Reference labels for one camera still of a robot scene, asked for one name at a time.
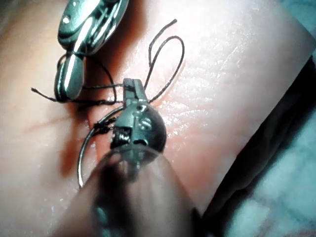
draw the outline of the dark suture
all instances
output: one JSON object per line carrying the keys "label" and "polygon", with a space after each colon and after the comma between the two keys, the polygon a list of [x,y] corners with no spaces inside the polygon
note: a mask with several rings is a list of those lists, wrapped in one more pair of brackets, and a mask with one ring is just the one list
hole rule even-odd
{"label": "dark suture", "polygon": [[[92,106],[99,106],[99,105],[114,105],[117,103],[122,103],[122,101],[118,101],[117,100],[117,91],[116,91],[116,87],[122,87],[123,84],[114,84],[113,78],[109,72],[109,70],[102,64],[101,61],[99,61],[98,59],[90,56],[90,55],[85,55],[84,53],[81,52],[72,52],[72,51],[67,51],[64,55],[62,55],[60,57],[60,59],[57,62],[57,68],[60,67],[60,65],[62,64],[63,59],[67,56],[67,55],[77,55],[77,56],[82,56],[82,57],[86,57],[89,58],[90,60],[92,60],[95,64],[97,64],[100,68],[102,68],[102,70],[105,72],[105,74],[108,76],[109,80],[110,80],[110,85],[95,85],[95,86],[83,86],[83,89],[104,89],[104,88],[112,88],[113,89],[113,94],[114,94],[114,100],[113,101],[109,101],[109,100],[73,100],[71,101],[72,103],[80,103],[80,104],[85,104],[83,106],[80,106],[78,108],[78,110],[82,110],[85,109],[87,107],[92,107]],[[44,94],[42,94],[41,92],[39,92],[37,89],[35,88],[31,88],[31,91],[44,97],[45,99],[48,99],[52,102],[57,102],[57,100],[55,98],[52,97],[48,97]]]}
{"label": "dark suture", "polygon": [[[170,36],[168,37],[161,45],[160,47],[158,48],[154,58],[153,58],[153,61],[151,61],[151,52],[152,52],[152,47],[154,45],[154,43],[156,42],[156,40],[159,38],[159,36],[170,26],[172,26],[173,24],[175,24],[177,22],[176,19],[174,19],[173,21],[171,21],[169,24],[167,24],[166,26],[164,26],[160,31],[159,33],[154,37],[154,39],[152,40],[152,42],[150,43],[149,45],[149,49],[148,49],[148,52],[149,52],[149,72],[148,72],[148,75],[147,75],[147,78],[146,78],[146,81],[145,81],[145,85],[144,85],[144,89],[146,89],[147,85],[148,85],[148,82],[149,82],[149,79],[150,79],[150,76],[153,72],[153,69],[154,69],[154,66],[155,66],[155,63],[157,61],[157,58],[162,50],[162,48],[170,41],[170,40],[173,40],[173,39],[176,39],[176,40],[179,40],[180,43],[181,43],[181,46],[182,46],[182,54],[181,54],[181,58],[180,58],[180,61],[179,61],[179,64],[175,70],[175,72],[173,73],[172,77],[170,78],[169,82],[163,87],[163,89],[156,95],[154,96],[150,101],[149,103],[153,102],[154,100],[158,99],[165,91],[166,89],[170,86],[170,84],[172,83],[172,81],[174,80],[175,76],[177,75],[177,73],[179,72],[179,69],[183,63],[183,59],[184,59],[184,54],[185,54],[185,46],[184,46],[184,42],[183,40],[179,37],[179,36]],[[95,136],[96,134],[105,134],[107,132],[109,132],[110,130],[112,130],[110,127],[108,127],[108,125],[110,125],[110,123],[114,122],[115,120],[111,121],[111,118],[112,116],[114,116],[115,114],[121,112],[122,110],[124,109],[123,106],[120,106],[114,110],[112,110],[111,112],[109,112],[108,114],[106,114],[102,119],[100,119],[94,126],[93,128],[90,130],[90,132],[88,133],[88,135],[86,136],[82,146],[81,146],[81,150],[80,150],[80,153],[79,153],[79,157],[78,157],[78,166],[77,166],[77,175],[78,175],[78,184],[79,184],[79,187],[81,188],[83,186],[83,181],[82,181],[82,175],[81,175],[81,163],[82,163],[82,160],[83,160],[83,155],[84,155],[84,151],[88,145],[88,142],[89,140],[91,139],[91,137]]]}

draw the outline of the glossy metal surface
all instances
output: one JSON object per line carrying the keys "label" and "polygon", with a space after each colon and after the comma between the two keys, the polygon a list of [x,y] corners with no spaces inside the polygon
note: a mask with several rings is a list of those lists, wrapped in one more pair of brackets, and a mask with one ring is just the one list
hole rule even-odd
{"label": "glossy metal surface", "polygon": [[58,41],[67,50],[55,77],[57,101],[77,99],[84,83],[84,56],[96,53],[118,27],[128,0],[71,0],[60,21]]}

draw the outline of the skin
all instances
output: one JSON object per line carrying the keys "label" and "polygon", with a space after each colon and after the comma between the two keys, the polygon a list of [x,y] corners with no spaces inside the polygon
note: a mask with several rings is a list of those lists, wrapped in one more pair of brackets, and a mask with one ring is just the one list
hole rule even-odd
{"label": "skin", "polygon": [[[78,191],[76,159],[89,128],[113,107],[78,113],[74,104],[52,103],[57,42],[67,1],[22,3],[13,10],[0,39],[0,232],[1,236],[47,236]],[[315,40],[274,0],[138,0],[97,56],[115,82],[143,81],[148,45],[153,51],[170,35],[185,42],[185,60],[175,82],[153,103],[168,140],[164,155],[200,213],[224,175],[269,112],[294,81]],[[152,98],[169,80],[181,47],[172,41],[161,52],[148,86]],[[108,83],[87,63],[87,83]],[[111,91],[84,95],[111,98]],[[109,150],[98,136],[85,155],[85,179]]]}

